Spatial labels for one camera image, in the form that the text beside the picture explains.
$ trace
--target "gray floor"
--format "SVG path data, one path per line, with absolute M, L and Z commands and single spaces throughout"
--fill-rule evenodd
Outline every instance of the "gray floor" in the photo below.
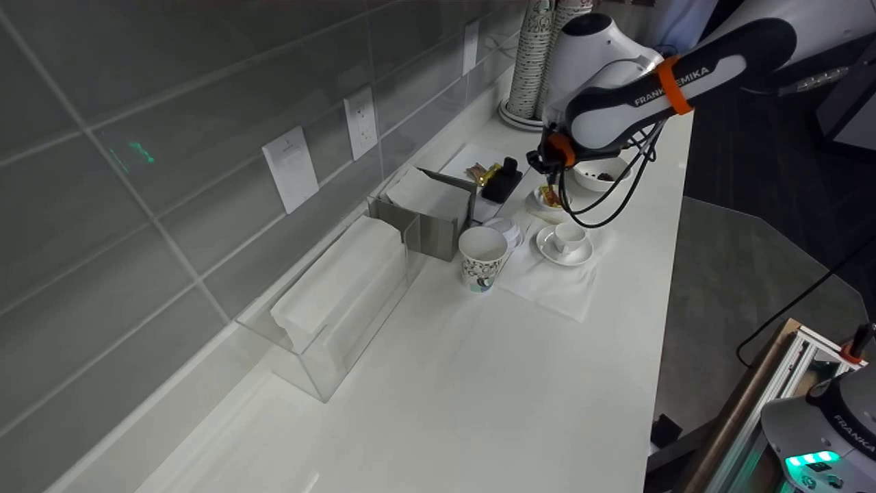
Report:
M 697 100 L 685 191 L 767 220 L 821 262 L 873 239 L 876 150 L 831 144 L 816 124 L 823 98 L 847 87 L 774 96 L 798 76 L 857 64 L 867 44 L 876 35 Z M 876 314 L 876 250 L 842 268 L 842 280 Z
M 685 433 L 716 415 L 743 372 L 733 357 L 735 343 L 823 272 L 767 221 L 686 198 L 657 413 L 668 413 Z M 847 337 L 867 320 L 860 294 L 838 276 L 789 314 L 831 339 Z M 769 333 L 748 347 L 748 358 L 769 343 Z

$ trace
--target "cord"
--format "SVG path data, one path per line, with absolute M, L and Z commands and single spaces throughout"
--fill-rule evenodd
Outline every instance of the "cord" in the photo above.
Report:
M 657 158 L 654 144 L 657 144 L 657 140 L 660 140 L 660 132 L 663 132 L 663 124 L 654 124 L 650 132 L 631 136 L 631 144 L 638 147 L 638 154 L 635 154 L 631 162 L 623 168 L 623 172 L 615 179 L 615 184 L 613 184 L 598 200 L 593 200 L 593 203 L 586 206 L 586 207 L 576 207 L 576 210 L 574 210 L 574 207 L 570 206 L 567 172 L 564 172 L 564 169 L 556 169 L 556 172 L 548 179 L 550 187 L 556 184 L 556 188 L 559 188 L 559 206 L 572 216 L 574 224 L 589 228 L 589 231 L 597 231 L 597 228 L 605 228 L 605 224 L 611 224 L 613 220 L 622 216 L 622 210 L 626 207 L 626 203 L 631 200 L 631 194 L 635 194 L 635 188 L 638 188 L 638 184 L 641 184 L 641 176 L 644 176 L 645 165 Z M 635 179 L 631 179 L 631 187 L 628 187 L 628 191 L 623 194 L 622 206 L 619 206 L 613 214 L 608 214 L 601 221 L 582 221 L 579 214 L 593 210 L 598 203 L 605 203 L 608 194 L 619 187 L 619 181 L 622 181 L 623 176 L 628 176 L 628 169 L 631 169 L 635 165 L 638 165 L 638 172 L 635 172 Z
M 743 346 L 750 346 L 759 333 L 763 333 L 783 313 L 789 313 L 791 307 L 797 307 L 802 298 L 806 298 L 813 291 L 817 291 L 831 274 L 838 274 L 839 268 L 846 268 L 850 259 L 857 259 L 861 253 L 867 253 L 876 243 L 876 233 L 869 239 L 864 239 L 860 247 L 854 247 L 850 253 L 846 253 L 835 265 L 830 265 L 813 285 L 806 285 L 798 296 L 794 296 L 783 310 L 776 310 L 774 314 L 769 314 L 753 333 L 748 333 L 738 346 L 735 346 L 735 358 L 741 366 L 750 366 L 750 362 L 743 362 L 741 351 Z

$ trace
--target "white cup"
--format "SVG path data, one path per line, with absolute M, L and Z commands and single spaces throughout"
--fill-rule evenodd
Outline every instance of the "white cup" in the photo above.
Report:
M 556 250 L 556 254 L 567 258 L 586 250 L 586 231 L 574 221 L 561 221 L 553 228 L 553 235 L 548 243 Z
M 467 228 L 460 235 L 463 285 L 490 291 L 504 268 L 509 242 L 493 228 Z

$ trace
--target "green light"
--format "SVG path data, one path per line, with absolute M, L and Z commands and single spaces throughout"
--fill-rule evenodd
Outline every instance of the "green light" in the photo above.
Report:
M 138 143 L 138 140 L 132 140 L 129 147 L 149 168 L 155 165 L 155 157 Z
M 811 451 L 811 454 L 797 454 L 797 457 L 786 457 L 789 470 L 794 474 L 802 466 L 816 466 L 816 462 L 838 462 L 839 454 L 831 448 L 821 448 L 821 451 Z

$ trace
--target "wall outlet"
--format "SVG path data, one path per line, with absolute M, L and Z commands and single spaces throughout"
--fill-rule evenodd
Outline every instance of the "wall outlet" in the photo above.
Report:
M 262 154 L 284 214 L 293 214 L 301 203 L 319 191 L 301 127 L 270 140 Z
M 475 68 L 475 48 L 479 48 L 479 22 L 464 28 L 464 47 L 463 47 L 463 74 Z
M 360 158 L 366 150 L 377 144 L 377 124 L 374 124 L 374 100 L 371 91 L 363 87 L 344 98 L 347 132 L 352 144 L 352 158 Z

